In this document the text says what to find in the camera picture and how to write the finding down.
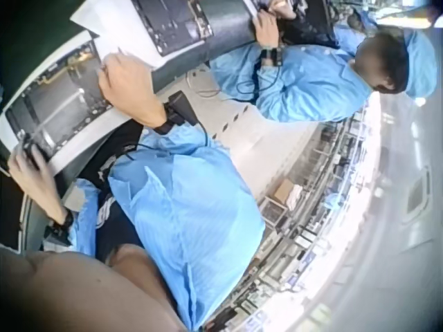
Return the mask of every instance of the hand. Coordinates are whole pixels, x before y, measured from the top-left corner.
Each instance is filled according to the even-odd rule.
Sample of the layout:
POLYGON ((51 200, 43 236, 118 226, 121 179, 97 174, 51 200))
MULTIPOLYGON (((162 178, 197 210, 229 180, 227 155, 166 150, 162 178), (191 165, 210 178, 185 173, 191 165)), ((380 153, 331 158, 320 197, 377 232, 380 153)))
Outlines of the hand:
POLYGON ((286 0, 272 0, 269 5, 269 12, 282 19, 295 19, 297 14, 286 0))
POLYGON ((114 53, 106 57, 105 66, 98 72, 98 83, 111 104, 146 127, 166 122, 163 104, 152 89, 151 71, 141 60, 114 53))
POLYGON ((46 212, 49 218, 62 225, 67 211, 57 193, 54 178, 36 145, 31 148, 35 163, 27 159, 22 144, 14 148, 9 157, 9 172, 21 190, 46 212))
POLYGON ((258 44, 263 48, 277 48, 280 36, 275 17, 261 10, 253 23, 258 44))

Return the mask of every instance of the circuit board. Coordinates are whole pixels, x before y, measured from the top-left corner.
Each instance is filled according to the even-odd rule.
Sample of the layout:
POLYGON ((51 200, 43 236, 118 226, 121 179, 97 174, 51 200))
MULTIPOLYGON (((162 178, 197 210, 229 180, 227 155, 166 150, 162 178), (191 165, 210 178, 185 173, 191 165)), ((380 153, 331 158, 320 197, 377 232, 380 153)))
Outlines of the circuit board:
POLYGON ((102 97, 93 41, 47 68, 6 110, 15 135, 29 134, 48 158, 111 107, 102 97))
POLYGON ((197 0, 132 0, 160 55, 213 36, 197 0))

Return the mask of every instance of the ear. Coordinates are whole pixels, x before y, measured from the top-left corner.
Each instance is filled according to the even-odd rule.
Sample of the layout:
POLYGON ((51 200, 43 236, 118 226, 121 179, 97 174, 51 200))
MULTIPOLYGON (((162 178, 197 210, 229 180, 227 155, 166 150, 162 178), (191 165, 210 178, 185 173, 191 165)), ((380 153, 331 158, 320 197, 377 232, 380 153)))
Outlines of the ear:
POLYGON ((385 78, 385 80, 383 81, 382 84, 385 88, 387 88, 388 90, 394 90, 395 89, 395 84, 394 82, 389 78, 385 78))

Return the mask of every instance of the cardboard box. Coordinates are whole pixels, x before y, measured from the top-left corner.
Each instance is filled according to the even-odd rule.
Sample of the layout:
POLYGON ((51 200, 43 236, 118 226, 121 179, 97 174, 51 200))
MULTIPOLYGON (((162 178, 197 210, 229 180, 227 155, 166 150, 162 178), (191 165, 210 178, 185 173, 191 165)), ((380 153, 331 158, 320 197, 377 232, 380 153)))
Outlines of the cardboard box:
POLYGON ((282 184, 275 191, 273 195, 274 199, 286 206, 286 200, 288 199, 293 186, 294 184, 289 179, 285 178, 282 184))

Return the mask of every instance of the paper sheet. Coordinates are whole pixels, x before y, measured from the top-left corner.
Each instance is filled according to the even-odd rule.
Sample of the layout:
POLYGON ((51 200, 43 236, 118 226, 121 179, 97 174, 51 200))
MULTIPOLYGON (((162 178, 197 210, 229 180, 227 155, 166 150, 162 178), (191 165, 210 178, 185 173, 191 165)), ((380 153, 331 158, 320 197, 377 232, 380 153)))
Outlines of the paper sheet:
MULTIPOLYGON (((152 68, 162 67, 170 59, 204 43, 202 40, 165 57, 161 56, 131 0, 86 0, 71 16, 71 21, 103 37, 99 47, 102 50, 114 52, 120 48, 152 68)), ((103 52, 99 53, 101 57, 105 56, 103 52)))

